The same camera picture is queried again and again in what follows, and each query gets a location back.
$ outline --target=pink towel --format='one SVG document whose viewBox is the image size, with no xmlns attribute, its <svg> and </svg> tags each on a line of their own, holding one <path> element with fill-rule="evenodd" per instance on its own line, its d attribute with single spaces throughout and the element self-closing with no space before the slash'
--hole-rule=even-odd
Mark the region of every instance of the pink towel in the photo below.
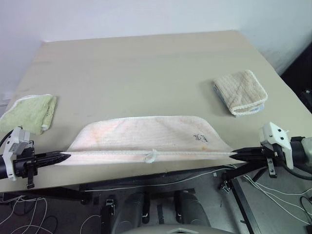
<svg viewBox="0 0 312 234">
<path fill-rule="evenodd" d="M 84 127 L 59 165 L 227 159 L 231 151 L 202 118 L 130 117 Z"/>
</svg>

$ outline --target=folded towel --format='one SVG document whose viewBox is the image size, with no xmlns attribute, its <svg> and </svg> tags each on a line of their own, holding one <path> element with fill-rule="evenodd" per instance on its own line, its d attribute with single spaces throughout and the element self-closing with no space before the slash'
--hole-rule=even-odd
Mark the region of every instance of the folded towel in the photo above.
<svg viewBox="0 0 312 234">
<path fill-rule="evenodd" d="M 84 127 L 59 165 L 86 165 L 229 158 L 228 146 L 202 118 L 194 116 L 130 117 Z"/>
<path fill-rule="evenodd" d="M 40 135 L 50 127 L 56 101 L 50 94 L 22 97 L 0 118 L 0 132 L 7 133 L 21 126 Z"/>
<path fill-rule="evenodd" d="M 250 70 L 217 78 L 214 80 L 214 90 L 235 116 L 261 111 L 268 99 L 264 88 Z"/>
</svg>

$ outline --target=black cable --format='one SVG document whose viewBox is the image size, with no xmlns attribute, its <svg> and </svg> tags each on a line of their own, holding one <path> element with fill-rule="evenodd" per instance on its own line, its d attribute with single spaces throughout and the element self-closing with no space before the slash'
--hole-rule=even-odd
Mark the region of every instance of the black cable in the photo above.
<svg viewBox="0 0 312 234">
<path fill-rule="evenodd" d="M 2 138 L 2 140 L 0 141 L 0 147 L 1 147 L 1 145 L 4 143 L 4 141 L 11 135 L 12 132 L 13 132 L 13 130 L 10 131 L 10 132 L 8 132 L 8 133 L 4 136 L 4 138 Z"/>
<path fill-rule="evenodd" d="M 305 196 L 301 196 L 300 197 L 300 205 L 301 205 L 301 207 L 304 209 L 304 211 L 306 212 L 306 215 L 308 216 L 308 218 L 309 218 L 309 222 L 310 222 L 310 224 L 312 225 L 312 216 L 308 213 L 308 211 L 306 210 L 306 208 L 304 207 L 304 205 L 303 205 L 303 203 L 302 203 L 302 199 L 306 199 L 311 205 L 312 205 L 312 202 L 309 200 L 309 199 L 307 199 Z"/>
<path fill-rule="evenodd" d="M 25 202 L 23 202 L 24 203 L 24 213 L 18 213 L 18 212 L 16 212 L 16 211 L 13 211 L 13 213 L 15 214 L 15 215 L 17 215 L 17 216 L 24 216 L 24 215 L 26 215 L 26 214 L 28 214 L 28 213 L 30 213 L 32 210 L 33 210 L 33 208 L 35 207 L 35 201 L 33 202 L 33 204 L 32 204 L 32 206 L 28 209 L 28 210 L 26 210 L 26 201 Z M 14 201 L 11 201 L 10 202 L 10 205 L 11 205 L 11 209 L 13 210 L 13 206 L 14 206 Z"/>
<path fill-rule="evenodd" d="M 286 171 L 288 171 L 293 176 L 298 177 L 300 179 L 312 180 L 312 176 L 301 175 L 301 174 L 298 174 L 298 173 L 294 172 L 293 170 L 289 169 L 283 160 L 280 161 L 280 164 Z"/>
<path fill-rule="evenodd" d="M 49 216 L 47 216 L 44 220 L 43 220 L 43 222 L 42 222 L 42 225 L 44 224 L 44 222 L 48 219 L 48 218 L 54 218 L 55 219 L 55 228 L 54 228 L 54 230 L 53 230 L 53 234 L 55 234 L 55 232 L 57 231 L 57 229 L 58 229 L 58 225 L 59 225 L 59 221 L 58 221 L 58 218 L 56 218 L 56 216 L 54 216 L 54 215 L 49 215 Z"/>
</svg>

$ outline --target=white wall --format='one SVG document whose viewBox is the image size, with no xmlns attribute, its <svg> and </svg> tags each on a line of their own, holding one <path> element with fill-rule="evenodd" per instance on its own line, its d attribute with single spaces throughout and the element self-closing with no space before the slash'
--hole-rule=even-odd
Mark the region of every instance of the white wall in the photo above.
<svg viewBox="0 0 312 234">
<path fill-rule="evenodd" d="M 41 41 L 236 29 L 281 74 L 312 37 L 311 0 L 1 0 L 0 104 Z"/>
<path fill-rule="evenodd" d="M 0 117 L 4 114 L 4 111 L 5 111 L 5 107 L 0 106 Z"/>
</svg>

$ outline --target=white cable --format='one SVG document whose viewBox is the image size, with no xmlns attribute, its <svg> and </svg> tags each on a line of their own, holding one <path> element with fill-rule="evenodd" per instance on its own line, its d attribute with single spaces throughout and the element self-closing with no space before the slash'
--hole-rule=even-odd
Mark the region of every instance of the white cable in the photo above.
<svg viewBox="0 0 312 234">
<path fill-rule="evenodd" d="M 254 181 L 250 178 L 249 175 L 246 175 L 246 176 L 244 176 L 244 177 L 245 177 L 251 184 L 255 185 L 256 182 L 254 182 Z M 259 190 L 261 190 L 261 188 L 258 186 L 258 185 L 260 185 L 260 184 L 259 184 L 259 183 L 256 183 L 256 184 L 257 184 L 257 187 L 256 187 L 256 188 L 259 189 Z M 270 195 L 272 195 L 272 196 L 275 196 L 278 200 L 280 200 L 280 201 L 282 201 L 282 202 L 285 202 L 286 204 L 295 206 L 295 207 L 301 209 L 302 211 L 306 212 L 302 207 L 297 206 L 297 205 L 295 205 L 295 204 L 292 204 L 292 203 L 290 203 L 290 202 L 287 202 L 287 201 L 285 201 L 285 200 L 279 198 L 279 197 L 276 196 L 275 194 L 272 194 L 272 193 L 267 192 L 267 191 L 264 191 L 264 190 L 263 190 L 263 192 L 265 192 L 266 194 L 270 194 Z"/>
<path fill-rule="evenodd" d="M 304 191 L 304 192 L 302 192 L 302 193 L 300 193 L 300 194 L 287 194 L 287 193 L 283 193 L 283 192 L 281 192 L 281 191 L 279 191 L 279 190 L 276 190 L 276 189 L 268 188 L 268 187 L 266 187 L 266 186 L 264 186 L 264 185 L 262 185 L 262 184 L 260 184 L 260 183 L 258 183 L 258 182 L 256 182 L 256 184 L 262 186 L 263 188 L 266 188 L 266 189 L 269 189 L 269 190 L 278 192 L 278 193 L 283 194 L 283 195 L 303 195 L 303 194 L 307 193 L 308 191 L 311 191 L 311 190 L 312 190 L 312 188 L 310 188 L 310 189 L 307 189 L 306 191 Z"/>
<path fill-rule="evenodd" d="M 43 227 L 39 227 L 39 226 L 37 226 L 37 225 L 25 225 L 25 226 L 21 226 L 21 227 L 19 227 L 19 228 L 16 228 L 14 231 L 12 231 L 11 232 L 11 234 L 13 234 L 14 232 L 16 232 L 17 230 L 19 230 L 19 229 L 21 229 L 21 228 L 25 228 L 25 227 L 35 227 L 35 228 L 39 228 L 39 229 L 42 229 L 42 230 L 45 230 L 46 232 L 48 232 L 48 233 L 50 233 L 50 234 L 53 234 L 53 232 L 51 232 L 51 231 L 49 231 L 49 230 L 47 230 L 47 229 L 45 229 L 45 228 L 43 228 Z"/>
<path fill-rule="evenodd" d="M 260 190 L 261 192 L 263 192 L 269 199 L 271 199 L 274 203 L 276 203 L 280 208 L 282 208 L 285 212 L 287 212 L 289 215 L 291 215 L 292 217 L 294 217 L 295 219 L 309 225 L 309 223 L 307 223 L 306 221 L 303 221 L 302 219 L 294 216 L 292 213 L 290 213 L 288 210 L 286 210 L 282 205 L 280 205 L 276 200 L 274 200 L 274 198 L 272 198 L 270 195 L 268 195 L 266 191 L 264 191 L 263 189 L 261 189 L 248 175 L 244 176 L 252 185 L 254 185 L 254 187 L 256 187 L 258 190 Z"/>
<path fill-rule="evenodd" d="M 229 164 L 228 166 L 234 167 L 235 169 L 237 168 L 234 164 Z"/>
<path fill-rule="evenodd" d="M 12 199 L 9 199 L 9 200 L 3 200 L 3 197 L 4 197 L 4 193 L 3 193 L 3 195 L 2 195 L 2 201 L 0 201 L 0 203 L 8 203 L 8 202 L 11 202 L 11 201 L 15 201 L 16 199 L 19 199 L 19 198 L 21 198 L 21 197 L 24 197 L 24 195 L 21 195 L 21 196 L 17 196 L 17 197 L 15 197 L 15 198 L 12 198 Z"/>
<path fill-rule="evenodd" d="M 30 224 L 28 225 L 28 227 L 21 233 L 21 234 L 24 234 L 30 227 L 30 225 L 32 224 L 33 220 L 34 220 L 34 216 L 35 216 L 35 212 L 36 212 L 36 208 L 37 208 L 37 202 L 35 202 L 35 207 L 34 207 L 34 212 L 33 212 L 33 216 L 31 217 L 31 220 L 30 220 Z"/>
<path fill-rule="evenodd" d="M 221 168 L 221 169 L 217 169 L 214 170 L 212 172 L 205 172 L 196 176 L 193 176 L 191 178 L 188 179 L 183 179 L 183 180 L 179 180 L 176 182 L 171 182 L 171 183 L 165 183 L 165 184 L 148 184 L 148 185 L 138 185 L 138 186 L 134 186 L 134 187 L 125 187 L 125 188 L 113 188 L 113 189 L 97 189 L 97 190 L 85 190 L 85 192 L 100 192 L 100 191 L 113 191 L 113 190 L 120 190 L 120 189 L 135 189 L 135 188 L 142 188 L 142 187 L 155 187 L 155 186 L 165 186 L 165 185 L 171 185 L 171 184 L 177 184 L 177 183 L 182 183 L 191 179 L 195 179 L 197 177 L 206 175 L 206 174 L 210 174 L 210 173 L 214 173 L 217 171 L 221 171 L 221 170 L 232 170 L 231 168 Z"/>
<path fill-rule="evenodd" d="M 14 206 L 13 206 L 13 208 L 12 208 L 12 212 L 10 213 L 10 215 L 4 220 L 4 221 L 2 221 L 1 223 L 0 223 L 0 225 L 2 224 L 2 223 L 4 223 L 5 221 L 7 221 L 11 216 L 12 216 L 12 214 L 13 214 L 13 212 L 14 212 L 14 208 L 15 208 L 15 206 L 16 206 L 16 204 L 18 203 L 18 200 L 20 199 L 20 197 L 17 199 L 17 202 L 15 202 L 15 204 L 14 204 Z"/>
<path fill-rule="evenodd" d="M 43 218 L 42 218 L 42 221 L 41 221 L 41 223 L 40 223 L 40 225 L 39 225 L 39 227 L 38 227 L 38 230 L 36 231 L 35 234 L 37 234 L 37 233 L 39 232 L 39 230 L 40 230 L 40 228 L 41 228 L 41 226 L 42 226 L 42 224 L 43 224 L 43 222 L 44 222 L 45 216 L 47 215 L 48 203 L 47 203 L 47 200 L 46 200 L 45 198 L 42 198 L 42 200 L 44 200 L 44 202 L 45 202 L 45 212 L 44 212 L 44 216 L 43 216 Z"/>
<path fill-rule="evenodd" d="M 80 227 L 80 234 L 81 234 L 83 225 L 84 225 L 90 218 L 92 218 L 92 217 L 100 217 L 100 218 L 101 218 L 101 216 L 99 216 L 98 214 L 94 214 L 94 215 L 88 217 L 88 218 L 82 223 L 82 225 L 81 225 L 81 227 Z"/>
<path fill-rule="evenodd" d="M 40 201 L 40 200 L 44 200 L 43 197 L 39 197 L 39 198 L 33 198 L 33 199 L 28 199 L 28 200 L 24 200 L 23 198 L 21 198 L 21 201 L 19 202 L 25 202 L 25 201 Z"/>
</svg>

